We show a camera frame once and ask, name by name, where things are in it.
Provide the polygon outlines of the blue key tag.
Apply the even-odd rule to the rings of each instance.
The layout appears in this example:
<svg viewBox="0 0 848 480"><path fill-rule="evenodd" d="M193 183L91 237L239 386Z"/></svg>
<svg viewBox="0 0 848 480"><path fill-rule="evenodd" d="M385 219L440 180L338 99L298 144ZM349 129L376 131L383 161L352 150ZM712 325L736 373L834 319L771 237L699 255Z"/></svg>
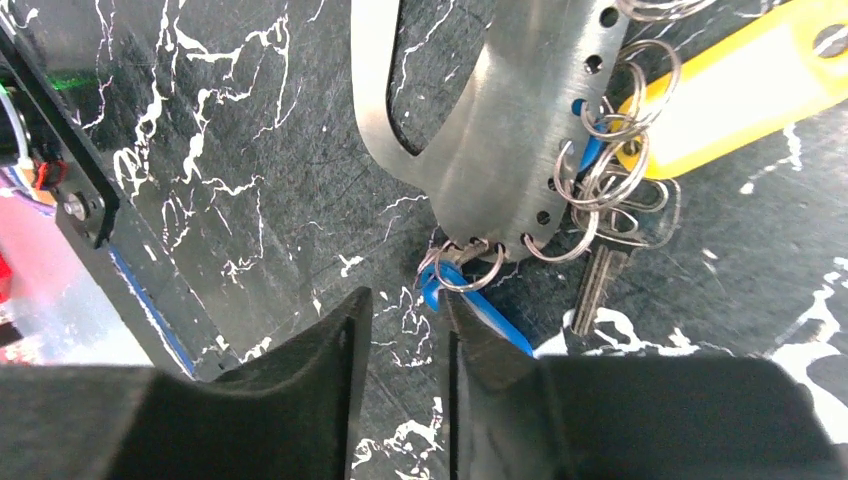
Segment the blue key tag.
<svg viewBox="0 0 848 480"><path fill-rule="evenodd" d="M614 109L609 101L603 98L600 113L592 115L588 112L586 101L579 99L575 102L573 111L578 113L587 124L587 130L590 133L587 146L583 150L578 163L577 175L582 180L566 181L563 179L563 167L566 160L575 155L574 142L565 140L560 147L554 165L551 185L567 201L571 211L582 211L588 215L588 224L581 229L583 235L577 245L568 252L555 257L544 255L535 246L530 234L524 233L521 236L521 242L525 244L532 256L549 263L571 261L589 251L592 242L598 237L600 226L601 213L594 208L591 201L582 200L580 195L589 191L588 175L601 169L599 162L600 158L604 156L602 150L609 144L603 136L611 130L609 124ZM479 293L479 290L497 273L502 261L498 259L489 275L476 283L467 282L461 272L461 265L469 261L473 255L486 253L489 250L490 248L486 243L478 241L465 250L459 250L454 244L447 242L443 246L429 251L418 270L419 277L423 279L422 295L428 306L438 310L440 308L436 299L438 293L457 293L462 305L470 311L474 318L488 326L508 343L517 347L519 351L535 357L537 351L532 347L529 340Z"/></svg>

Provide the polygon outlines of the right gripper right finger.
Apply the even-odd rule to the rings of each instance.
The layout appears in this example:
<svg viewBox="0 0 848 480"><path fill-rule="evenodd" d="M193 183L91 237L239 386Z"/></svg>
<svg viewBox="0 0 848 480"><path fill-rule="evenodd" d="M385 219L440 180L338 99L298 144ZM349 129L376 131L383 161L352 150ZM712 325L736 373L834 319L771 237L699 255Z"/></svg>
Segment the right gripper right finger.
<svg viewBox="0 0 848 480"><path fill-rule="evenodd" d="M731 356L534 358L451 291L454 479L843 479L846 466L779 366Z"/></svg>

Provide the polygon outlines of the yellow key tag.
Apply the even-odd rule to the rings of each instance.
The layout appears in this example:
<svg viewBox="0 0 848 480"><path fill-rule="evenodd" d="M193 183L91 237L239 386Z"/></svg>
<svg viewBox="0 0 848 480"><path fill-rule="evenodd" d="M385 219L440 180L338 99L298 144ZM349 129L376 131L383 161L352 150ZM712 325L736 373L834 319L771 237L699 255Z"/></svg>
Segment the yellow key tag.
<svg viewBox="0 0 848 480"><path fill-rule="evenodd" d="M814 41L847 23L844 1L790 1L647 87L661 109L648 127L646 177L670 179L731 153L847 98L847 56L822 57Z"/></svg>

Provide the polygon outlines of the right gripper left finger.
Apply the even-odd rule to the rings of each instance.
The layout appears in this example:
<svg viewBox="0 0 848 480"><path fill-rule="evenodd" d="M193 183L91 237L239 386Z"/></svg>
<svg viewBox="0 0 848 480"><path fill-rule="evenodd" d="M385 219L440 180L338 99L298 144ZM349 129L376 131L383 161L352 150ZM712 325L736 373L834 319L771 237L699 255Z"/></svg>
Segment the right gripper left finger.
<svg viewBox="0 0 848 480"><path fill-rule="evenodd" d="M212 382L154 368L5 366L5 479L346 479L370 289Z"/></svg>

